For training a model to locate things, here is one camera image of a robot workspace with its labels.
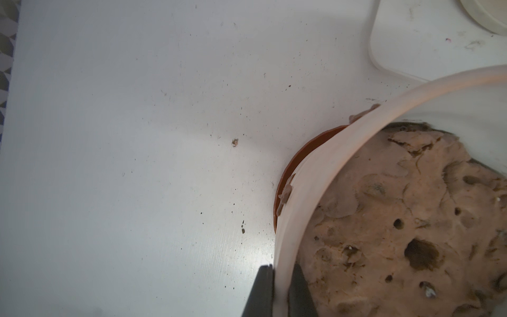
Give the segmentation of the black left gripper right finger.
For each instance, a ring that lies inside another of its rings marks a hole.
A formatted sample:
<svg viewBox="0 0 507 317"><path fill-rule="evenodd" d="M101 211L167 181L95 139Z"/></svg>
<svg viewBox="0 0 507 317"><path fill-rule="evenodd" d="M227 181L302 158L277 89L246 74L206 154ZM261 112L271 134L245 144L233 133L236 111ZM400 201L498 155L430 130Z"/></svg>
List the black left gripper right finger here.
<svg viewBox="0 0 507 317"><path fill-rule="evenodd" d="M289 288L289 317L318 317L308 283L299 264L294 265Z"/></svg>

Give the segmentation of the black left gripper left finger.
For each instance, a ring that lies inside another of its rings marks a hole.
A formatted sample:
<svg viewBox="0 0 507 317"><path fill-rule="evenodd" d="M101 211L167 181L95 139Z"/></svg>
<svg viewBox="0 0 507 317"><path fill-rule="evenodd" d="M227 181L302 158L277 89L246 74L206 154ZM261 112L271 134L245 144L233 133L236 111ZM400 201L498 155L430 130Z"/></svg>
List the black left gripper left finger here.
<svg viewBox="0 0 507 317"><path fill-rule="evenodd" d="M272 317L274 296L274 269L263 265L258 269L242 317Z"/></svg>

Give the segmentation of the white ceramic pot with mud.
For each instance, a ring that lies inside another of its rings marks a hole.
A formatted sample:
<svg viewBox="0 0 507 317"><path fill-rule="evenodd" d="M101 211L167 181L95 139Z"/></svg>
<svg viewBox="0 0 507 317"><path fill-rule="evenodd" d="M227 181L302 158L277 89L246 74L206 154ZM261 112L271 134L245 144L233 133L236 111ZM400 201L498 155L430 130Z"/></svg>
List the white ceramic pot with mud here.
<svg viewBox="0 0 507 317"><path fill-rule="evenodd" d="M505 316L506 67L352 116L280 198L275 316L295 264L318 316Z"/></svg>

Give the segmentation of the brown pot saucer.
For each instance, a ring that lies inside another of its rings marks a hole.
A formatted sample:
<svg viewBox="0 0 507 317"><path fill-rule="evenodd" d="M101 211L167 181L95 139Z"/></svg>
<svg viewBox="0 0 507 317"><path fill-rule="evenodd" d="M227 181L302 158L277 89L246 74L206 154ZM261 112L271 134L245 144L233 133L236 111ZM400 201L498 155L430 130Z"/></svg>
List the brown pot saucer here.
<svg viewBox="0 0 507 317"><path fill-rule="evenodd" d="M277 220L278 220L277 210L281 203L280 195L282 194L283 189L286 183L288 182L289 178L294 174L294 171L296 170L297 166L301 164L301 162L311 152L319 148L321 145L329 141L333 136L343 131L347 127L348 125L341 125L336 128L322 132L321 134L319 134L318 136L307 142L302 148L300 148L298 152L294 155L294 157L290 160L289 164L286 166L285 170L282 173L275 194L275 201L273 204L273 228L275 231L277 230Z"/></svg>

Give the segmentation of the white cutting board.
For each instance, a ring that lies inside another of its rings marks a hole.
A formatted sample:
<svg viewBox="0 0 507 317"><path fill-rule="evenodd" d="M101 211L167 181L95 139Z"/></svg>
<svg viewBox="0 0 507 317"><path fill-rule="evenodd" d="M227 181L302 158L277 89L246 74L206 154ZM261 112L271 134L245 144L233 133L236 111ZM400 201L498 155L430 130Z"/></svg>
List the white cutting board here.
<svg viewBox="0 0 507 317"><path fill-rule="evenodd" d="M506 64L506 37L477 24L459 1L379 1L368 51L377 68L427 82Z"/></svg>

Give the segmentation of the white round plate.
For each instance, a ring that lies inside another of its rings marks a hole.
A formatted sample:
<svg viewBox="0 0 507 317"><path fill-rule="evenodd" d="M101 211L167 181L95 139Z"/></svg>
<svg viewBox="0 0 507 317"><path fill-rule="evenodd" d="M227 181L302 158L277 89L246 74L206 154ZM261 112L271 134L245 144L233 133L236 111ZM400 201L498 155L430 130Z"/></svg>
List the white round plate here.
<svg viewBox="0 0 507 317"><path fill-rule="evenodd" d="M468 15L483 28L506 36L507 0L461 0Z"/></svg>

